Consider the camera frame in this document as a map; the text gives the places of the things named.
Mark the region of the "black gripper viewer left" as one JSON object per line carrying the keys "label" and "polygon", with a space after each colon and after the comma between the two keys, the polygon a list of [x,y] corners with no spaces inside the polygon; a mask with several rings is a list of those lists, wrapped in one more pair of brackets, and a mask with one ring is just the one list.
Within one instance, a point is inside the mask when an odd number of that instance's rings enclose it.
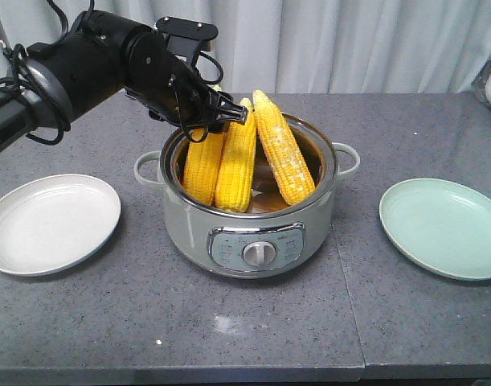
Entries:
{"label": "black gripper viewer left", "polygon": [[245,124],[248,117],[245,106],[212,91],[155,32],[140,35],[129,49],[125,87],[150,112],[183,129],[210,128],[214,119]]}

